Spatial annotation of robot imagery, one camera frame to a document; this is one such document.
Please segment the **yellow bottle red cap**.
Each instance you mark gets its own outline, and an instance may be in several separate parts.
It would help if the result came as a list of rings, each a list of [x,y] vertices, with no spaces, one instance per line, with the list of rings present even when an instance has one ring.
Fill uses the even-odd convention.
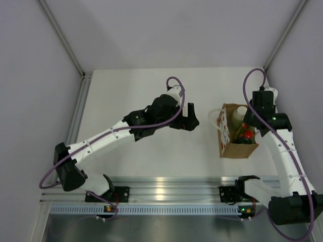
[[[251,131],[254,133],[254,127],[247,125],[246,123],[242,123],[240,133],[244,134],[247,131]]]

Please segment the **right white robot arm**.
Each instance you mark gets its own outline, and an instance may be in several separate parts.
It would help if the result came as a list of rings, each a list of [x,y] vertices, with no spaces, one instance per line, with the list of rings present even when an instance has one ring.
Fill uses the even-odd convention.
[[[254,198],[260,202],[268,209],[275,225],[309,223],[322,212],[322,195],[316,192],[304,172],[288,116],[276,112],[276,96],[276,89],[254,91],[244,120],[260,131],[272,155],[280,189],[248,175],[235,180],[235,195],[240,200]]]

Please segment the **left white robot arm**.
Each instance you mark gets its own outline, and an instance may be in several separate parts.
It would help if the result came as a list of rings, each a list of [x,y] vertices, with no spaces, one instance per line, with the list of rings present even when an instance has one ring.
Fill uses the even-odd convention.
[[[80,143],[55,147],[53,164],[65,192],[83,189],[95,193],[102,201],[113,198],[114,187],[106,174],[90,171],[96,160],[127,144],[152,136],[156,130],[169,127],[192,131],[199,121],[194,104],[187,104],[187,115],[183,115],[181,101],[163,94],[145,109],[136,110],[120,120],[110,129]]]

